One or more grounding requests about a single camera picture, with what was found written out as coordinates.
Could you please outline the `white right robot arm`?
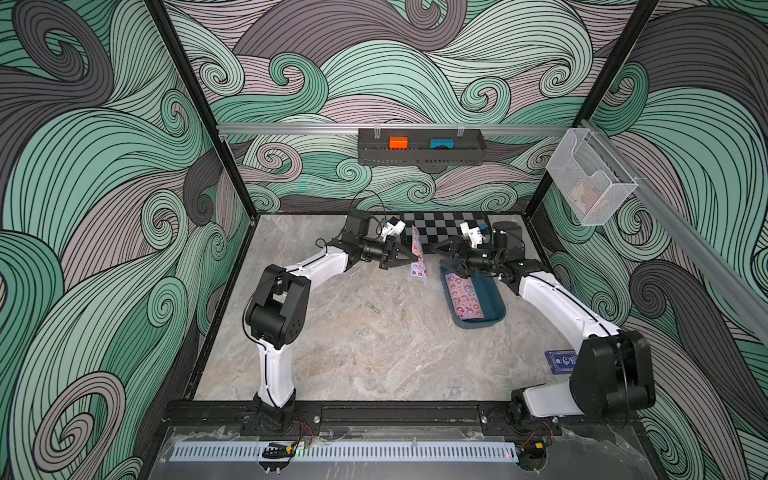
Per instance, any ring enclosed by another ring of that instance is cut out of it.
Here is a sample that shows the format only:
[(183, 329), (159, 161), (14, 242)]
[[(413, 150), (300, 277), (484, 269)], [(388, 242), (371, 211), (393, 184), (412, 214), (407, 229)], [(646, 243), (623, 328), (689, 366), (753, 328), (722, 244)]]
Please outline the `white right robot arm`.
[(517, 423), (551, 417), (589, 420), (627, 417), (656, 403), (651, 346), (638, 331), (603, 319), (569, 293), (538, 260), (506, 240), (489, 248), (461, 236), (437, 243), (430, 251), (452, 273), (496, 278), (536, 307), (574, 348), (574, 371), (560, 382), (513, 392), (509, 415)]

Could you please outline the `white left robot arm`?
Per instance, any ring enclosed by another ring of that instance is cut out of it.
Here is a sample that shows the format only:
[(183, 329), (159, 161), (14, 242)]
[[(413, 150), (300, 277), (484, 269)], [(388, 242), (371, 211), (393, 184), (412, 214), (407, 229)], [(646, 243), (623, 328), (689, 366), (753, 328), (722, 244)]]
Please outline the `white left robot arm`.
[(313, 289), (358, 262), (376, 262), (383, 270), (408, 266), (418, 256), (394, 237), (382, 240), (353, 236), (334, 239), (318, 253), (288, 267), (267, 266), (248, 300), (242, 324), (260, 358), (260, 385), (255, 399), (279, 413), (295, 401), (293, 343), (303, 330)]

